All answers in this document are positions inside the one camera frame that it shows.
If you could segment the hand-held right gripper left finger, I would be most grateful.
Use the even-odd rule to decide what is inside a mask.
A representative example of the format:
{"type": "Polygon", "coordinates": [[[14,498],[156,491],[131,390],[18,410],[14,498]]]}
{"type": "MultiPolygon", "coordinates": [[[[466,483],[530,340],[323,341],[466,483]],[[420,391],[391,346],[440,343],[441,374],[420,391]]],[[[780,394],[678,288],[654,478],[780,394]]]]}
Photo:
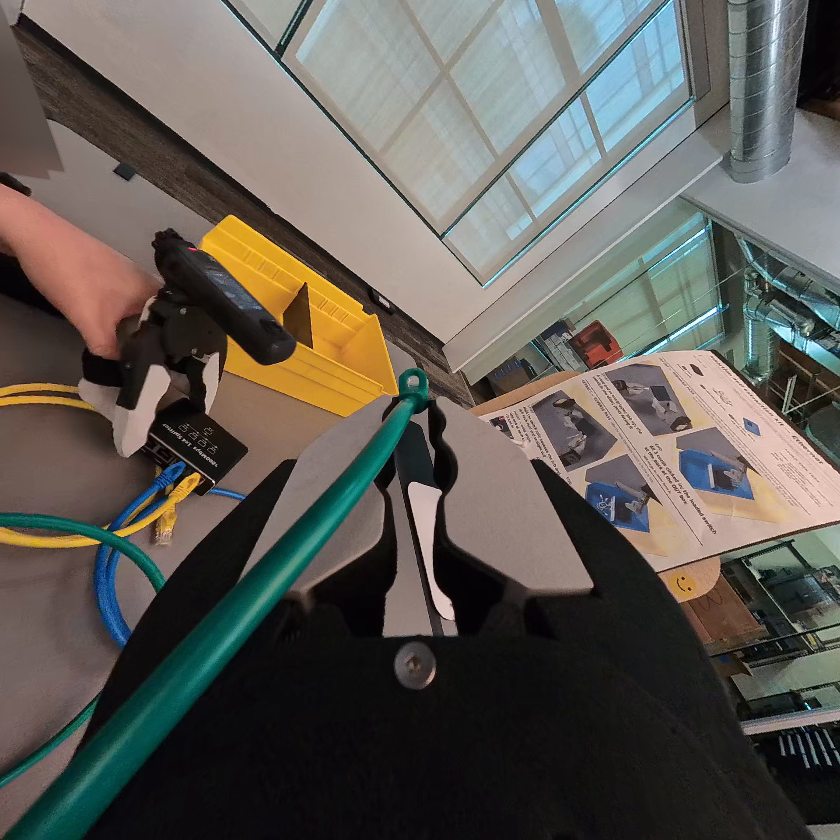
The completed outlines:
{"type": "MultiPolygon", "coordinates": [[[[298,457],[245,572],[284,536],[350,466],[380,429],[392,398],[382,396],[344,418],[298,457]]],[[[396,586],[403,513],[390,460],[284,598],[264,619],[263,634],[304,634],[306,615],[335,611],[350,634],[401,634],[403,598],[396,586]]]]}

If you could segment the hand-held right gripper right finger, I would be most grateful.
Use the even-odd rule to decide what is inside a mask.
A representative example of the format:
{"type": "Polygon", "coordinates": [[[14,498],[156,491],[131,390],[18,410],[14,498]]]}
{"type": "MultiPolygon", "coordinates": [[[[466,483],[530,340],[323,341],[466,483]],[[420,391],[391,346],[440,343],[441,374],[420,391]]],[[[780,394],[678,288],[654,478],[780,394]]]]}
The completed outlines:
{"type": "Polygon", "coordinates": [[[589,595],[594,584],[523,449],[440,397],[428,407],[437,588],[457,634],[477,634],[497,606],[589,595]]]}

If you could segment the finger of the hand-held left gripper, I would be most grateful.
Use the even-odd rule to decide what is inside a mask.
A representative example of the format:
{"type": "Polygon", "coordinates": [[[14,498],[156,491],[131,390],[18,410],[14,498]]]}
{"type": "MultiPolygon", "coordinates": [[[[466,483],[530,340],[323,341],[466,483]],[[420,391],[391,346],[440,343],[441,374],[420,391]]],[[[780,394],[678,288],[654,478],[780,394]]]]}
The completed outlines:
{"type": "Polygon", "coordinates": [[[171,377],[165,367],[152,364],[133,407],[129,407],[126,395],[118,397],[114,408],[114,446],[121,457],[130,457],[145,445],[159,403],[170,385],[171,377]]]}
{"type": "Polygon", "coordinates": [[[224,372],[225,354],[209,353],[196,359],[196,409],[208,415],[224,372]]]}

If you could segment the black ethernet splitter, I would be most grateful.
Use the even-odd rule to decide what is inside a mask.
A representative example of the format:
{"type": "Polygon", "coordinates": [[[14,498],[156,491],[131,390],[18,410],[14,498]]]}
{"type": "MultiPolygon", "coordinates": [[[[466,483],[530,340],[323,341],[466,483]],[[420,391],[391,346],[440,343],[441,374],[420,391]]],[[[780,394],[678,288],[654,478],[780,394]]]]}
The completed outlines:
{"type": "Polygon", "coordinates": [[[212,491],[249,449],[234,435],[183,398],[160,410],[140,453],[167,469],[183,462],[181,478],[198,474],[193,494],[212,491]]]}

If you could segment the person's left hand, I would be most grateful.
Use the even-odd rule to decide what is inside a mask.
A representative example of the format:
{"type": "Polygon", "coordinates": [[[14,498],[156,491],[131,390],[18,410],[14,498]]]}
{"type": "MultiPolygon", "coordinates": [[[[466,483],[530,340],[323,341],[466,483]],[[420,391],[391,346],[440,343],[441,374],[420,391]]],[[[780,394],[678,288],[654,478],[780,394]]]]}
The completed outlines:
{"type": "Polygon", "coordinates": [[[1,186],[2,255],[78,330],[91,354],[120,357],[119,325],[161,284],[127,257],[25,194],[1,186]]]}

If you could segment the yellow plastic bin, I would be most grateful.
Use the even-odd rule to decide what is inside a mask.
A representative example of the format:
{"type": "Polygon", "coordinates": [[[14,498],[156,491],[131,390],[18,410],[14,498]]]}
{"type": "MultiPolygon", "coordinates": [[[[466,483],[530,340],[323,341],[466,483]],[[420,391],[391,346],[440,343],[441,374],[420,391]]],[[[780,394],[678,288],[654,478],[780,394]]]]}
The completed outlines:
{"type": "Polygon", "coordinates": [[[299,341],[288,360],[261,365],[229,339],[226,373],[341,417],[397,394],[381,324],[360,302],[233,215],[199,246],[280,322],[301,310],[301,289],[308,294],[311,345],[299,341]]]}

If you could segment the printed instruction sheet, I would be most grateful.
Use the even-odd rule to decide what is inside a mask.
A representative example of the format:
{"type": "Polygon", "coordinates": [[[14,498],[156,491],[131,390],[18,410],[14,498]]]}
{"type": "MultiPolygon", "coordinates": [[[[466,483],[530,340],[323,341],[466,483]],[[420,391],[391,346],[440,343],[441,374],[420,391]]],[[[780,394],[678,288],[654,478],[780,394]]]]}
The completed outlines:
{"type": "Polygon", "coordinates": [[[838,470],[719,353],[553,374],[473,410],[656,571],[838,525],[838,470]]]}

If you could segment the red equipment case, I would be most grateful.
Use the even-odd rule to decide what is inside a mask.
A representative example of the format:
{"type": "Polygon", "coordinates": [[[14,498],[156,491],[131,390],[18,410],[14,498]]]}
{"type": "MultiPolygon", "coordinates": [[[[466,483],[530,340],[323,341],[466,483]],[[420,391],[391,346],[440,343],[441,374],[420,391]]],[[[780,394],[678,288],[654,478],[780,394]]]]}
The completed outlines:
{"type": "Polygon", "coordinates": [[[599,320],[577,332],[570,340],[570,347],[588,371],[614,364],[624,356],[617,339],[599,320]]]}

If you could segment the wooden display board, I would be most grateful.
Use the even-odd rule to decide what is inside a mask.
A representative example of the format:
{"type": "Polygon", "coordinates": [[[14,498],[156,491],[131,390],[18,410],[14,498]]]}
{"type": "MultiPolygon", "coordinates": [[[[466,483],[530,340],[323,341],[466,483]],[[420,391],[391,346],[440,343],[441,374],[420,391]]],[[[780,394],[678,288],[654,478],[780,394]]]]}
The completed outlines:
{"type": "MultiPolygon", "coordinates": [[[[495,416],[501,414],[503,411],[507,410],[511,406],[514,406],[518,403],[522,403],[527,399],[532,398],[534,396],[538,396],[543,392],[546,392],[548,390],[559,390],[563,384],[567,382],[574,382],[580,377],[580,374],[568,371],[561,371],[555,374],[550,374],[541,380],[533,381],[531,383],[523,385],[522,387],[516,389],[513,392],[496,396],[487,402],[483,402],[482,404],[474,406],[469,409],[469,412],[478,417],[483,417],[484,415],[488,414],[493,414],[495,416]]],[[[688,574],[696,581],[699,592],[697,598],[699,598],[703,595],[708,594],[717,584],[721,574],[721,560],[719,556],[713,556],[708,559],[697,560],[691,563],[680,565],[679,567],[675,567],[670,570],[659,572],[658,577],[667,588],[668,586],[666,583],[666,575],[668,573],[673,573],[674,571],[688,574]]]]}

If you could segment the brown cardboard box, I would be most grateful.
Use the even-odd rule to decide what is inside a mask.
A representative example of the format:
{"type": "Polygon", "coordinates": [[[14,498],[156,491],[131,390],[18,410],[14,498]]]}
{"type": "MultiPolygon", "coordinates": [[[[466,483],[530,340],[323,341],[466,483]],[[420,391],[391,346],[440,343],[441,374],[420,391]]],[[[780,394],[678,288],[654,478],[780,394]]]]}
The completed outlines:
{"type": "Polygon", "coordinates": [[[681,603],[680,608],[710,655],[770,637],[722,574],[708,593],[681,603]]]}

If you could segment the large gridded window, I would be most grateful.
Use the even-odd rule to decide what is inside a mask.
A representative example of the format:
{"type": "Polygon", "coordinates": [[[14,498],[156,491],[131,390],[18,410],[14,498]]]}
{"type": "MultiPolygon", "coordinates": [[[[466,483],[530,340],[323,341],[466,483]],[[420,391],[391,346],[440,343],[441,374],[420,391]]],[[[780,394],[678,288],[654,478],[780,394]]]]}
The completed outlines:
{"type": "Polygon", "coordinates": [[[483,287],[693,100],[677,2],[226,5],[483,287]]]}

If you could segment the silver spiral duct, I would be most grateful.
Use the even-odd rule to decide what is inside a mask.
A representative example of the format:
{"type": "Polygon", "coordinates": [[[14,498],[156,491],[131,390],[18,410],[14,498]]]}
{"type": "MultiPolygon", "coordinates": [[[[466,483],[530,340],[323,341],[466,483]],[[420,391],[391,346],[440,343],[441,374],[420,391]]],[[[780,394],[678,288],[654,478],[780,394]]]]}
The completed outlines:
{"type": "Polygon", "coordinates": [[[728,1],[728,167],[737,183],[764,181],[791,158],[808,4],[728,1]]]}

